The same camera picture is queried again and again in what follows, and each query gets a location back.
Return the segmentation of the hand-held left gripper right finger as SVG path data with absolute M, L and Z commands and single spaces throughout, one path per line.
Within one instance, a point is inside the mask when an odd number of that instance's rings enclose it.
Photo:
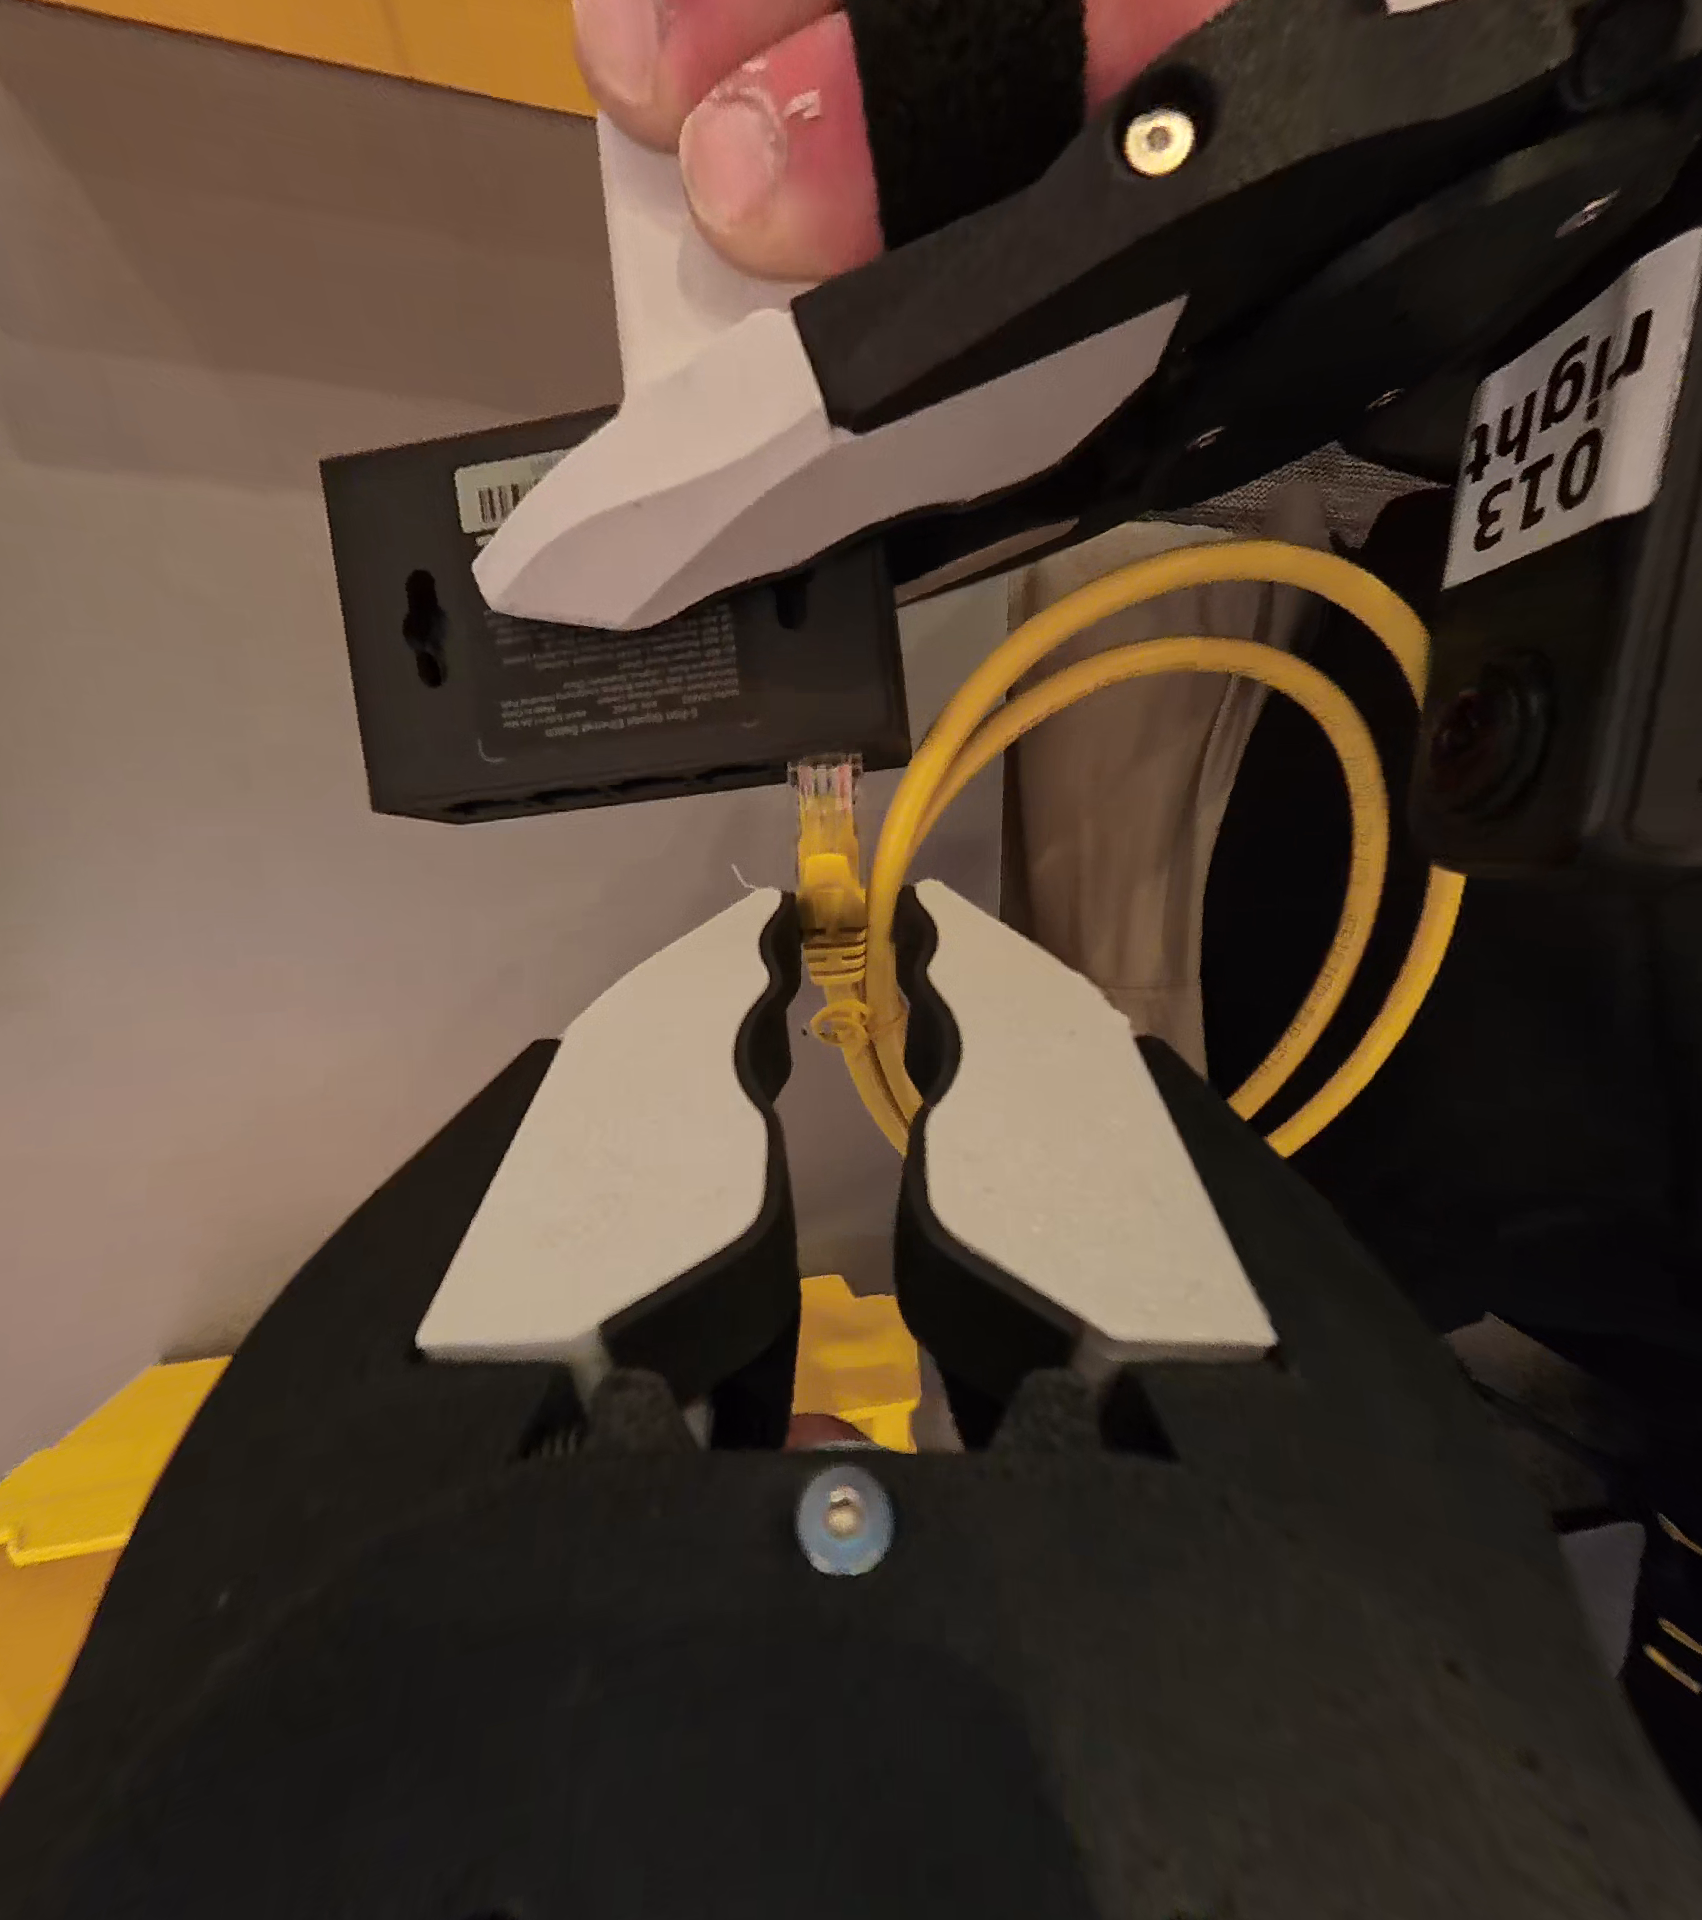
M 1105 993 L 938 880 L 899 900 L 894 965 L 920 1098 L 894 1293 L 960 1446 L 1039 1373 L 1100 1400 L 1140 1366 L 1268 1361 L 1271 1311 Z

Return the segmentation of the black ethernet switch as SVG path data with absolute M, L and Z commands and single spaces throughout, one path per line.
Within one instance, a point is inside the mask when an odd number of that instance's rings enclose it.
M 636 634 L 484 601 L 482 545 L 611 417 L 597 406 L 321 462 L 375 812 L 482 824 L 784 785 L 806 759 L 910 759 L 878 543 Z

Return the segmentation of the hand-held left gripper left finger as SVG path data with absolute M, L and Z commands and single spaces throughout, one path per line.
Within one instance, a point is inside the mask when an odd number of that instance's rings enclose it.
M 782 1447 L 803 1284 L 776 1098 L 797 900 L 770 885 L 625 972 L 558 1040 L 414 1332 L 433 1363 L 652 1373 L 712 1447 Z

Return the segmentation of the yellow plastic cable bin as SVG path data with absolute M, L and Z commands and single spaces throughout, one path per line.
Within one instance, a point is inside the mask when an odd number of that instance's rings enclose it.
M 794 1314 L 710 1404 L 657 1363 L 430 1360 L 422 1314 L 310 1266 L 231 1360 L 156 1368 L 0 1482 L 0 1916 L 58 1900 L 135 1763 L 405 1525 L 579 1451 L 790 1427 Z

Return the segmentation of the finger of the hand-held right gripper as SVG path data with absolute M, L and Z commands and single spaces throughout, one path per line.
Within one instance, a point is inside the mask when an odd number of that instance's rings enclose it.
M 790 306 L 757 310 L 537 481 L 477 555 L 477 587 L 507 616 L 634 631 L 969 508 L 1063 463 L 1145 385 L 1182 312 L 1163 301 L 856 431 L 828 417 Z

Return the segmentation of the person's right hand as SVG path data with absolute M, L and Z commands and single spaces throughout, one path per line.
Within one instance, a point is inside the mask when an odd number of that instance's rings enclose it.
M 579 2 L 600 114 L 744 273 L 816 283 L 1039 179 L 1224 2 Z

